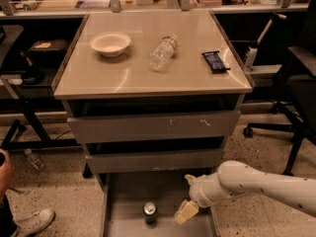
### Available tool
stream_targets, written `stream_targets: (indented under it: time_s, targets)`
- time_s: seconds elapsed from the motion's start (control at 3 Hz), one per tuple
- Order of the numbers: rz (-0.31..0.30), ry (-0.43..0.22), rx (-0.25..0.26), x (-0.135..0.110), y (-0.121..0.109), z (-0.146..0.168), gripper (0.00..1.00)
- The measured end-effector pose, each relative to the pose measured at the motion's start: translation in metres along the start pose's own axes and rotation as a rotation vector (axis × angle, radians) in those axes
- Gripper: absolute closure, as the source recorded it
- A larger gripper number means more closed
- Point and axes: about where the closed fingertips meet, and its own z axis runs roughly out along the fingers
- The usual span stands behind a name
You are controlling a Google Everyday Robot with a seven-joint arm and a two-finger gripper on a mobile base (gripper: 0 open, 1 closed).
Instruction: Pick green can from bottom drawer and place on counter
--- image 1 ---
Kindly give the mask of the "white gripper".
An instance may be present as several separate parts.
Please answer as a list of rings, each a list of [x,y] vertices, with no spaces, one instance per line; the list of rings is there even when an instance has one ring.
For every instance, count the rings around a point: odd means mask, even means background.
[[[174,215],[174,220],[177,224],[182,225],[188,219],[194,217],[198,213],[198,206],[201,208],[207,208],[212,205],[212,201],[206,196],[203,190],[203,183],[206,175],[195,177],[187,174],[185,179],[190,186],[189,196],[190,201],[184,200],[180,206],[179,213]]]

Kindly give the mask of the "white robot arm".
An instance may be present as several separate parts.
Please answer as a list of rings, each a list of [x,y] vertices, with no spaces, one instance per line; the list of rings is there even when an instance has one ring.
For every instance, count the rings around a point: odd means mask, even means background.
[[[272,198],[313,217],[316,216],[316,181],[314,179],[272,174],[256,170],[239,161],[225,161],[210,175],[187,174],[190,200],[184,200],[174,215],[182,225],[200,208],[220,200],[235,199],[249,193]]]

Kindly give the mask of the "person hand at left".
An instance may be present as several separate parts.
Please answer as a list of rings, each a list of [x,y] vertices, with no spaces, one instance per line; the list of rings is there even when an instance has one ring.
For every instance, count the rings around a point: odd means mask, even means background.
[[[5,157],[4,163],[0,166],[0,199],[3,199],[14,178],[15,168],[9,154],[3,149],[0,149],[0,153]]]

